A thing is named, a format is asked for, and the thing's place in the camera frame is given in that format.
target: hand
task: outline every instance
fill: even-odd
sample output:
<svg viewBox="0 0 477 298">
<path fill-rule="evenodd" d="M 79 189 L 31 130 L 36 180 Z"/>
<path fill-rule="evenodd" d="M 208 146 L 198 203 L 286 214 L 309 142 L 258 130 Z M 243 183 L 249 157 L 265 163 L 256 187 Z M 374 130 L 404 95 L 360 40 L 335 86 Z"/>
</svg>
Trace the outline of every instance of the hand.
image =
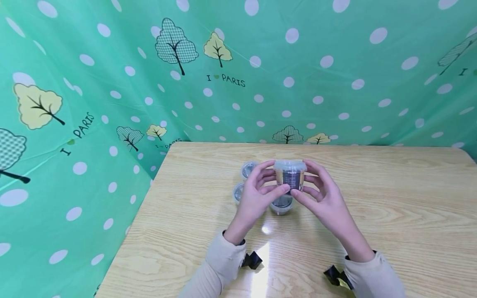
<svg viewBox="0 0 477 298">
<path fill-rule="evenodd" d="M 263 186 L 277 179 L 275 170 L 267 169 L 274 164 L 274 160 L 269 160 L 257 165 L 245 181 L 235 217 L 224 233 L 228 242 L 239 245 L 267 207 L 289 191 L 287 184 Z"/>
<path fill-rule="evenodd" d="M 356 226 L 341 191 L 330 174 L 314 161 L 303 160 L 307 172 L 316 176 L 305 175 L 305 181 L 313 183 L 319 191 L 304 186 L 303 191 L 292 189 L 291 195 L 307 207 L 321 223 L 341 242 L 349 257 L 355 262 L 368 262 L 374 258 L 374 252 Z"/>
</svg>

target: wooden table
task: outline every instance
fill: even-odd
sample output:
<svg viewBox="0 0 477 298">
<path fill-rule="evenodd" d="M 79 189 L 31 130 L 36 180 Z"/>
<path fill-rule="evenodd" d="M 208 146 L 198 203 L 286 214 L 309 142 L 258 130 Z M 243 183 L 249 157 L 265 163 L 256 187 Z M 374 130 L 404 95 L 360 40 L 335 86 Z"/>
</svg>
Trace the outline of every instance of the wooden table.
<svg viewBox="0 0 477 298">
<path fill-rule="evenodd" d="M 477 167 L 462 150 L 387 146 L 175 143 L 97 298 L 175 297 L 225 229 L 245 161 L 314 159 L 340 186 L 408 297 L 475 297 Z M 303 206 L 267 211 L 247 235 L 260 271 L 241 269 L 221 297 L 352 297 L 322 272 L 343 266 L 339 242 Z"/>
</svg>

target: sleeve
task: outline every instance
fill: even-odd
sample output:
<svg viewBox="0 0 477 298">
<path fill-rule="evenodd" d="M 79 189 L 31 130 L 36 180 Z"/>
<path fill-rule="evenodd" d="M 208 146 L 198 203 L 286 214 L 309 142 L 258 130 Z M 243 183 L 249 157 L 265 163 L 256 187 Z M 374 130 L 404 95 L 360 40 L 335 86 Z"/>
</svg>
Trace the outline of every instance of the sleeve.
<svg viewBox="0 0 477 298">
<path fill-rule="evenodd" d="M 216 298 L 237 273 L 245 258 L 245 241 L 239 246 L 225 240 L 223 232 L 209 246 L 206 259 L 179 293 L 179 298 Z"/>
<path fill-rule="evenodd" d="M 356 298 L 406 297 L 401 280 L 380 252 L 367 263 L 356 263 L 346 257 L 344 272 Z"/>
</svg>

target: polka dot fabric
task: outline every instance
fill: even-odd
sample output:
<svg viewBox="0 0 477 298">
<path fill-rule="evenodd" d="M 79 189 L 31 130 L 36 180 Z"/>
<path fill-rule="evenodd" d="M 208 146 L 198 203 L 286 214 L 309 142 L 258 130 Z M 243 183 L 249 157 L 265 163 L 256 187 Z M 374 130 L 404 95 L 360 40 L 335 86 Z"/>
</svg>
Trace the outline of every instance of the polka dot fabric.
<svg viewBox="0 0 477 298">
<path fill-rule="evenodd" d="M 176 142 L 443 146 L 477 158 L 476 10 L 3 1 L 0 296 L 92 297 Z"/>
</svg>

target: person's left hand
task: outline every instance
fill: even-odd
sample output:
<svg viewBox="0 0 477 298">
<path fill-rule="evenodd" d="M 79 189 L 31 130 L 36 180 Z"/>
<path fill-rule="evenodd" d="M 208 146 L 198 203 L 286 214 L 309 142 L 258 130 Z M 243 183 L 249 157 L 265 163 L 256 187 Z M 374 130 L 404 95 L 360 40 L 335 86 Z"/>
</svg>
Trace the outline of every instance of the person's left hand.
<svg viewBox="0 0 477 298">
<path fill-rule="evenodd" d="M 269 160 L 257 165 L 245 181 L 235 217 L 224 233 L 228 242 L 239 245 L 267 207 L 289 191 L 287 184 L 263 186 L 277 179 L 275 170 L 267 169 L 274 164 L 274 160 Z"/>
</svg>

